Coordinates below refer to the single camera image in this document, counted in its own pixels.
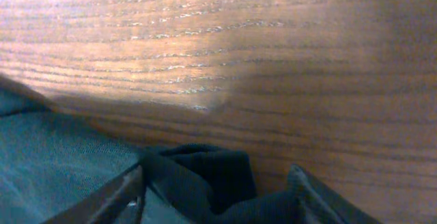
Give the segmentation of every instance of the green cloth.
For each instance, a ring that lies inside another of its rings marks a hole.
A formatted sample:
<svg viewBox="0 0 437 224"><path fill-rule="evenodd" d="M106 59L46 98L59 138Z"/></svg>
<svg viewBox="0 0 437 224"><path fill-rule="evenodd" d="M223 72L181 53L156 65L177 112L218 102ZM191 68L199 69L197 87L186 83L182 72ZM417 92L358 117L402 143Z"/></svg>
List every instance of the green cloth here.
<svg viewBox="0 0 437 224"><path fill-rule="evenodd" d="M296 165L287 189L257 197L244 152L137 148L0 89L0 223L41 223L140 160L142 223L377 223ZM130 223L136 207L117 223Z"/></svg>

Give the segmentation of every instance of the wood grain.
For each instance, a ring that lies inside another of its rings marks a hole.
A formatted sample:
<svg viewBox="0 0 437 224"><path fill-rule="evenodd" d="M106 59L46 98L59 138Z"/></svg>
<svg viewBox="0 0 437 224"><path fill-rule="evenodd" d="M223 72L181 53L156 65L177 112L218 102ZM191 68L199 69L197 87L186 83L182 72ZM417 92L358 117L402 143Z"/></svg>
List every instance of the wood grain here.
<svg viewBox="0 0 437 224"><path fill-rule="evenodd" d="M437 221L437 0L0 0L0 73L141 145L298 163L385 223Z"/></svg>

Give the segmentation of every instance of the wooden table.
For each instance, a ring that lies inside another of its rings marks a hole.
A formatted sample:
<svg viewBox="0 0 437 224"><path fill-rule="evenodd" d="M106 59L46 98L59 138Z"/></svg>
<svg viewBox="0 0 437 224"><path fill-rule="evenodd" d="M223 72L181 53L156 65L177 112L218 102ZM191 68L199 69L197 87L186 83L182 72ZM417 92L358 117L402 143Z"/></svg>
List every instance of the wooden table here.
<svg viewBox="0 0 437 224"><path fill-rule="evenodd" d="M141 145L292 163L385 223L437 221L437 0L0 0L0 73Z"/></svg>

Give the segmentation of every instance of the wooden surface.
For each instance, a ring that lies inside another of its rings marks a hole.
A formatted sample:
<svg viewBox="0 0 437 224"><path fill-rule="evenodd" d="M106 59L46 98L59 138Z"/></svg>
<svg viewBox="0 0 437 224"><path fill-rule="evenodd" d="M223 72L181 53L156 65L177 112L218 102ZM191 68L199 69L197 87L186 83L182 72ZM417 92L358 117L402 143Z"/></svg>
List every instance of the wooden surface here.
<svg viewBox="0 0 437 224"><path fill-rule="evenodd" d="M142 145L298 163L385 223L437 221L437 0L0 0L0 73Z"/></svg>

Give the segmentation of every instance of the dark green fabric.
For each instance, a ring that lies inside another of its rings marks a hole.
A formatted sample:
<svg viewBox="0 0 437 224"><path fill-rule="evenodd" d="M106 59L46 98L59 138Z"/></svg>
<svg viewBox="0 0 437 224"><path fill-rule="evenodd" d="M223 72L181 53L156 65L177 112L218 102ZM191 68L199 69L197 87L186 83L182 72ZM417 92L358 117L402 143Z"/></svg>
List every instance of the dark green fabric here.
<svg viewBox="0 0 437 224"><path fill-rule="evenodd" d="M287 189L257 197L244 152L136 148L0 90L0 223L45 221L138 162L142 223L377 223L295 165ZM135 208L117 222L129 223Z"/></svg>

